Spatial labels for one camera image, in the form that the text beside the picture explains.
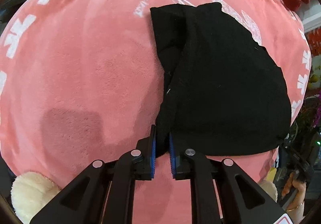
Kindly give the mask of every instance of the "pink plush surface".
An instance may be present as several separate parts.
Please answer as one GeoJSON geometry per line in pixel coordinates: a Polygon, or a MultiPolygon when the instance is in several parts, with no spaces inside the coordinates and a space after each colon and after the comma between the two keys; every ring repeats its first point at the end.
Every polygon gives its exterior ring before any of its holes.
{"type": "MultiPolygon", "coordinates": [[[[280,0],[28,0],[0,38],[1,155],[13,172],[37,171],[64,187],[93,160],[133,149],[163,97],[149,8],[212,1],[282,68],[294,119],[310,55],[300,20],[280,0]]],[[[275,155],[233,159],[259,181],[275,155]]],[[[171,179],[168,155],[136,190],[133,223],[191,222],[189,183],[171,179]]]]}

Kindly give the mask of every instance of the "black cloth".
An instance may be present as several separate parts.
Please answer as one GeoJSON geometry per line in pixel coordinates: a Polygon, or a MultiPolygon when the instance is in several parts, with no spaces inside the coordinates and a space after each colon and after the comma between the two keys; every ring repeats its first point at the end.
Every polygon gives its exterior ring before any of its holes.
{"type": "Polygon", "coordinates": [[[164,68],[157,156],[167,151],[169,132],[206,155],[250,155],[280,145],[291,123],[286,83],[251,33],[220,3],[150,12],[164,68]]]}

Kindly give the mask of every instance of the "black fabric bag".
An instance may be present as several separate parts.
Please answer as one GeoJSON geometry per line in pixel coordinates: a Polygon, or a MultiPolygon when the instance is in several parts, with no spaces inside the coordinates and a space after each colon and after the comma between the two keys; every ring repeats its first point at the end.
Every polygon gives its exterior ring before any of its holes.
{"type": "Polygon", "coordinates": [[[250,155],[281,144],[291,123],[282,70],[220,3],[150,9],[164,100],[157,156],[168,133],[206,155],[250,155]]]}

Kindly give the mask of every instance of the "silver screw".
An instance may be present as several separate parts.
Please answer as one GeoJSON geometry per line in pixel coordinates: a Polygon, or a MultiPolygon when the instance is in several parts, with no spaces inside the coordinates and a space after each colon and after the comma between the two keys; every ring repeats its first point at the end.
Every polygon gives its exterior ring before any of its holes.
{"type": "Polygon", "coordinates": [[[231,159],[225,159],[223,163],[226,166],[232,166],[234,162],[231,159]]]}
{"type": "Polygon", "coordinates": [[[93,165],[94,168],[100,168],[100,167],[102,167],[102,161],[99,161],[99,160],[94,161],[92,163],[92,165],[93,165]]]}
{"type": "Polygon", "coordinates": [[[130,154],[134,157],[137,157],[137,156],[140,156],[142,152],[140,150],[132,150],[130,154]]]}
{"type": "Polygon", "coordinates": [[[190,156],[195,155],[195,151],[193,149],[186,149],[185,153],[190,156]]]}

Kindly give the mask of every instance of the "gold bracelet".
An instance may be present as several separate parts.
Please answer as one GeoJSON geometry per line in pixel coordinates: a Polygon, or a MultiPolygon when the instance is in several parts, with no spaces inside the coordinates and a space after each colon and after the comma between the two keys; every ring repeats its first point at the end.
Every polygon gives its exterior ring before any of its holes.
{"type": "Polygon", "coordinates": [[[293,208],[293,209],[290,209],[290,210],[286,210],[287,212],[291,212],[291,211],[293,211],[293,210],[296,210],[296,209],[298,209],[300,206],[302,206],[303,205],[303,202],[299,205],[299,206],[297,206],[297,207],[295,207],[295,208],[293,208]]]}

